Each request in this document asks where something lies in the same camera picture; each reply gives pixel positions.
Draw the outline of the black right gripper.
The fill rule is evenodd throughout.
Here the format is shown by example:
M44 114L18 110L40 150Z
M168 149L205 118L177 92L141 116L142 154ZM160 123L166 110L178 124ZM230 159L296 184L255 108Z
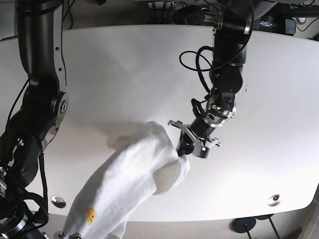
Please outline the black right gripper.
M81 239L81 235L79 233L74 233L69 235L68 233L57 231L53 234L54 239Z

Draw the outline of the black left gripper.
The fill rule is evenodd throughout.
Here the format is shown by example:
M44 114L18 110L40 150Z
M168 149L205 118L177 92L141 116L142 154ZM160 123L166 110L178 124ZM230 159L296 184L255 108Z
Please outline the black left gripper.
M217 127L222 126L221 120L195 119L192 124L170 120L168 125L172 125L181 131L176 148L179 156L192 154L196 144L205 145L210 149L213 146L221 146L218 138L210 137Z

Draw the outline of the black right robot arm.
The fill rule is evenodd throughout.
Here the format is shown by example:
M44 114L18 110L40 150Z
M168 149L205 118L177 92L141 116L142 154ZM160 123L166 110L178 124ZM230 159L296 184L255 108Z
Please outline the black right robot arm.
M44 151L57 135L69 96L62 50L61 0L19 0L17 37L27 74L0 137L0 234L42 239L48 223Z

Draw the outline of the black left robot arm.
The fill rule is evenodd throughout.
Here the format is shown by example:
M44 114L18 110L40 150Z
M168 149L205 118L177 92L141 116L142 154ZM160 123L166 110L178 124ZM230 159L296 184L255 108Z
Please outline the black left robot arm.
M246 62L246 46L254 25L254 5L251 0L232 0L221 10L221 22L214 34L214 45L202 46L196 52L195 70L207 94L202 102L192 99L195 120L191 124L181 121L168 123L180 129L177 153L179 156L193 154L206 158L213 146L220 146L217 138L210 135L221 127L236 111L235 95L243 85L242 68ZM213 60L209 72L209 87L200 67L203 51L211 51Z

